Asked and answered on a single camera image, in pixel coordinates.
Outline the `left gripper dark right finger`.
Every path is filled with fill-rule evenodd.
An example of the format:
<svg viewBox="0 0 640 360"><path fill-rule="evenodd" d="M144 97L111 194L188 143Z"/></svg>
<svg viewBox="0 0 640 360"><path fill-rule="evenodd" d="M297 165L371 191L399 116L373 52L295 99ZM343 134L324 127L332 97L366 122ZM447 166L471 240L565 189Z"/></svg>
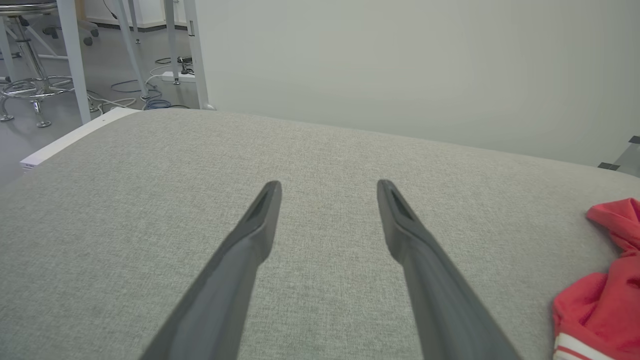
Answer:
<svg viewBox="0 0 640 360"><path fill-rule="evenodd" d="M391 180L377 182L385 243L402 266L425 360L518 360L518 351Z"/></svg>

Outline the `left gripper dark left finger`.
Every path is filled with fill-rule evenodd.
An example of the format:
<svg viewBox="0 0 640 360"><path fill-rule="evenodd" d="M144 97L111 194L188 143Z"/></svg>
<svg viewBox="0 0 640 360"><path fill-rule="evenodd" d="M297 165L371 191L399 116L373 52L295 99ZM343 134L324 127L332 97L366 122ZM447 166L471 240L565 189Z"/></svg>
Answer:
<svg viewBox="0 0 640 360"><path fill-rule="evenodd" d="M235 360L258 268L270 255L282 202L266 182L142 353L142 360Z"/></svg>

